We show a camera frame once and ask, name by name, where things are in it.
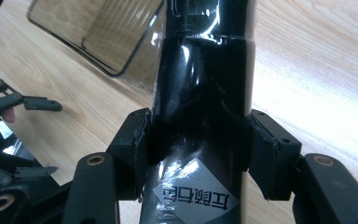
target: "white sticker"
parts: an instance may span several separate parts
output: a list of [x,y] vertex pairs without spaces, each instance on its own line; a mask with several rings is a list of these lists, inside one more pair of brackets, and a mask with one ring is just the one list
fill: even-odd
[[153,191],[186,224],[211,221],[239,203],[199,159],[165,177]]

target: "table surface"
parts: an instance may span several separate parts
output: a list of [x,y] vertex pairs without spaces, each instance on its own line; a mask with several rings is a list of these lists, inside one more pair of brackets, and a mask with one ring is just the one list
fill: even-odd
[[[62,103],[60,113],[15,108],[10,128],[58,183],[77,161],[105,151],[117,129],[152,96],[104,75],[26,19],[31,0],[0,8],[0,77],[25,95]],[[342,161],[358,180],[358,0],[259,0],[253,108],[265,111],[303,143]],[[266,202],[247,180],[248,223],[294,223],[291,203]],[[120,203],[122,223],[137,223],[140,205]]]

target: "wooden table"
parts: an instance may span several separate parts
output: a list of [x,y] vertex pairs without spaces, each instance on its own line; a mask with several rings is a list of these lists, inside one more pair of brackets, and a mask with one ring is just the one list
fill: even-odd
[[[151,106],[150,92],[111,79],[26,20],[31,0],[0,9],[0,77],[26,95],[63,104],[60,113],[16,107],[14,133],[53,177],[72,179],[76,162],[105,151],[124,118]],[[253,106],[303,143],[303,154],[341,160],[358,180],[358,0],[259,0]],[[291,203],[266,202],[248,179],[249,223],[294,223]],[[138,203],[121,203],[137,223]]]

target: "glossy black tube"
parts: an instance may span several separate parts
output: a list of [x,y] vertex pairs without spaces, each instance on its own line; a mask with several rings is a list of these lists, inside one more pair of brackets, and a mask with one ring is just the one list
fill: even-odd
[[255,1],[167,4],[141,223],[241,223]]

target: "wood grain surface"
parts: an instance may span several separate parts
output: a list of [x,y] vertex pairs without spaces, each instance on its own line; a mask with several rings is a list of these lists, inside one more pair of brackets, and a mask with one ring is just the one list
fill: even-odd
[[[358,0],[259,0],[253,107],[303,143],[341,160],[358,180]],[[0,77],[25,95],[63,104],[59,113],[17,106],[10,128],[53,176],[72,179],[76,162],[105,151],[124,118],[151,106],[148,91],[111,79],[26,20],[31,0],[0,9]],[[294,223],[290,202],[266,202],[248,178],[248,223]],[[122,223],[140,205],[120,203]]]

